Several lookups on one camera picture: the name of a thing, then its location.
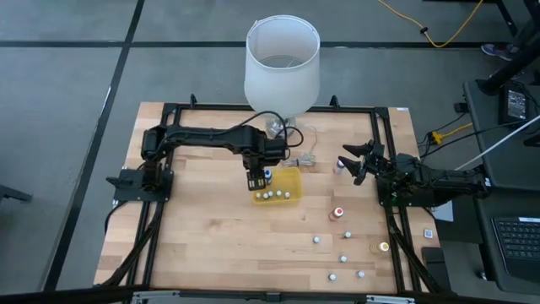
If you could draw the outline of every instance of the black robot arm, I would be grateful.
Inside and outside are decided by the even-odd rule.
[[[231,129],[171,125],[156,126],[144,131],[141,156],[147,166],[157,165],[180,146],[225,148],[235,155],[242,155],[250,190],[263,189],[266,186],[264,167],[275,166],[285,159],[287,148],[283,138],[268,138],[263,131],[249,125]]]
[[[479,167],[466,171],[436,170],[405,154],[388,160],[383,155],[384,145],[373,140],[361,146],[343,147],[357,157],[364,156],[363,161],[339,156],[355,177],[354,184],[360,185],[366,173],[374,175],[384,205],[437,207],[462,194],[489,194],[489,181]]]

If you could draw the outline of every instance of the cable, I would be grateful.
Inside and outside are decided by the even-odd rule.
[[[467,114],[467,113],[461,114],[458,118],[454,119],[454,120],[451,121],[451,122],[448,122],[446,125],[444,125],[444,126],[442,126],[442,127],[440,127],[440,128],[437,128],[437,129],[435,129],[435,130],[432,130],[432,131],[427,132],[427,133],[425,134],[425,136],[424,136],[424,140],[422,140],[421,142],[419,142],[419,143],[417,143],[417,144],[423,144],[423,143],[426,141],[426,139],[428,139],[430,133],[432,133],[432,132],[437,132],[437,131],[439,131],[439,130],[441,130],[441,129],[443,129],[443,128],[446,128],[446,127],[450,126],[452,123],[457,122],[458,120],[462,119],[462,118],[465,116],[465,114]]]
[[[506,135],[503,139],[501,139],[500,141],[498,141],[496,144],[492,145],[491,147],[487,148],[484,152],[480,153],[478,156],[474,157],[470,161],[466,162],[465,164],[463,164],[461,166],[458,166],[456,168],[456,170],[461,170],[463,167],[469,165],[470,163],[474,162],[475,160],[479,159],[480,157],[482,157],[482,156],[486,155],[487,153],[491,152],[491,150],[497,148],[500,144],[504,143],[504,141],[506,141],[507,139],[511,138],[512,136],[518,134],[521,130],[523,130],[524,128],[527,128],[531,123],[534,123],[538,119],[540,119],[540,115],[535,117],[534,119],[532,119],[528,123],[524,124],[523,126],[517,128],[514,132]]]
[[[287,126],[283,129],[281,129],[274,138],[277,138],[279,136],[279,134],[281,134],[281,132],[283,132],[285,129],[293,129],[295,130],[296,132],[298,132],[298,134],[300,135],[300,142],[297,143],[297,144],[291,144],[291,145],[287,145],[289,148],[296,148],[296,147],[299,147],[301,144],[304,143],[304,134],[297,128],[297,127],[291,127],[291,126]]]
[[[453,135],[455,133],[460,132],[461,130],[465,130],[466,128],[469,128],[469,127],[472,127],[472,126],[473,126],[473,123],[471,122],[471,123],[468,123],[468,124],[466,124],[464,126],[461,126],[461,127],[457,128],[457,129],[454,129],[454,130],[450,131],[449,133],[441,134],[440,136],[442,136],[442,138],[447,138],[447,137],[449,137],[449,136],[451,136],[451,135]]]
[[[428,28],[423,26],[422,24],[420,24],[418,21],[416,21],[415,19],[412,19],[411,17],[408,17],[404,14],[401,14],[399,13],[398,11],[396,11],[394,8],[392,8],[390,5],[384,3],[382,0],[377,0],[379,1],[379,3],[381,3],[382,5],[386,6],[388,9],[390,9],[394,14],[398,15],[399,17],[401,18],[404,18],[404,19],[407,19],[409,21],[412,21],[414,22],[419,28],[420,28],[420,33],[424,34],[425,37],[428,39],[429,43],[431,43],[432,46],[434,47],[437,47],[437,48],[441,48],[441,47],[445,47],[447,46],[450,42],[452,42],[454,39],[456,39],[456,37],[462,32],[462,30],[465,28],[465,26],[467,26],[467,24],[469,23],[469,21],[471,21],[471,19],[473,18],[474,14],[478,11],[478,9],[480,8],[480,5],[482,5],[483,3],[483,0],[480,0],[478,2],[478,4],[476,5],[476,7],[474,8],[474,10],[472,11],[472,13],[469,15],[469,17],[467,18],[467,20],[465,20],[465,22],[463,22],[462,26],[460,26],[460,28],[457,30],[457,32],[445,43],[441,44],[441,45],[437,45],[433,42],[433,40],[431,40],[431,37],[429,36],[428,34]]]
[[[310,151],[302,154],[296,160],[284,160],[283,166],[286,166],[286,167],[288,166],[313,166],[315,164],[315,155],[313,155],[313,149],[317,145],[317,141],[318,141],[317,129],[309,125],[306,125],[305,127],[311,128],[315,134],[315,142],[311,146]]]
[[[112,214],[115,213],[121,206],[123,206],[127,201],[119,201],[118,205],[113,208],[111,211],[109,211],[109,214],[107,214],[107,217],[105,218],[105,234],[107,233],[107,229],[109,228],[109,220],[111,219]]]
[[[462,140],[462,139],[465,139],[465,138],[469,138],[469,137],[471,137],[471,136],[473,136],[473,135],[478,135],[478,134],[480,134],[480,133],[484,133],[484,132],[488,132],[488,131],[491,131],[491,130],[495,130],[496,128],[502,128],[502,127],[513,126],[513,125],[520,124],[520,123],[523,123],[523,121],[521,121],[521,122],[507,122],[507,123],[503,123],[503,124],[501,124],[501,125],[499,125],[499,126],[495,126],[495,127],[492,127],[492,128],[487,128],[487,129],[484,129],[484,130],[480,130],[480,131],[477,131],[477,132],[473,132],[473,133],[467,134],[467,135],[465,135],[465,136],[461,136],[460,138],[456,138],[456,139],[450,141],[449,143],[443,144],[443,145],[441,145],[439,148],[437,148],[437,149],[435,149],[435,150],[433,150],[433,151],[431,151],[431,152],[429,152],[429,153],[427,153],[427,154],[423,154],[423,155],[420,156],[420,157],[425,158],[426,156],[432,155],[433,153],[439,151],[440,149],[445,148],[446,146],[448,146],[448,145],[450,145],[450,144],[454,144],[455,142],[458,142],[458,141],[460,141],[460,140]]]

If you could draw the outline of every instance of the yellow plastic container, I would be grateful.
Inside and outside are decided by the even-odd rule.
[[[275,168],[272,169],[272,184],[264,189],[251,192],[251,201],[258,205],[273,205],[273,204],[295,204],[303,197],[302,177],[300,170],[297,167]],[[277,191],[281,191],[281,196],[277,195]],[[273,192],[271,198],[264,199],[262,195]],[[261,198],[257,198],[257,193],[261,194]],[[285,198],[285,193],[289,193],[290,197]]]

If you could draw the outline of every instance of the black mount plate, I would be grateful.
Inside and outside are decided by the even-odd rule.
[[[131,182],[122,183],[116,187],[114,199],[118,201],[141,201],[141,202],[166,202],[170,197],[172,181],[175,173],[171,170],[163,170],[163,187],[156,192],[144,191],[142,187],[143,171],[124,169],[120,171],[118,179],[120,181]]]

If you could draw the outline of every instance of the wooden tabletop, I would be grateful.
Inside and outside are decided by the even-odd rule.
[[[141,164],[143,131],[159,124],[163,103],[142,103],[125,166]],[[418,156],[407,109],[391,108],[397,152]],[[251,111],[183,111],[181,125],[229,128],[252,116]],[[305,113],[297,117],[305,142],[292,149],[291,158],[313,149],[316,165],[301,167],[304,198],[297,204],[259,206],[251,202],[239,155],[227,149],[180,147],[175,150],[175,180],[165,204],[151,285],[174,290],[280,290],[394,293],[396,284],[389,252],[373,254],[370,245],[388,242],[383,208],[378,204],[375,179],[361,186],[345,171],[332,167],[339,155],[353,158],[342,144],[363,144],[373,138],[370,117],[358,113]],[[264,129],[264,118],[251,125]],[[386,142],[382,121],[381,138]],[[290,143],[299,140],[293,134]],[[342,207],[339,221],[328,220]],[[132,248],[141,203],[132,202],[111,217],[95,283],[108,279]],[[421,208],[408,208],[415,251],[438,247],[433,219]],[[424,238],[431,229],[434,238]],[[352,237],[344,239],[350,231]],[[319,236],[321,242],[313,243]],[[348,258],[339,263],[339,256]],[[136,282],[142,280],[146,252],[139,260]],[[407,259],[402,267],[408,289]],[[363,279],[356,273],[362,270]],[[336,281],[328,275],[335,274]]]

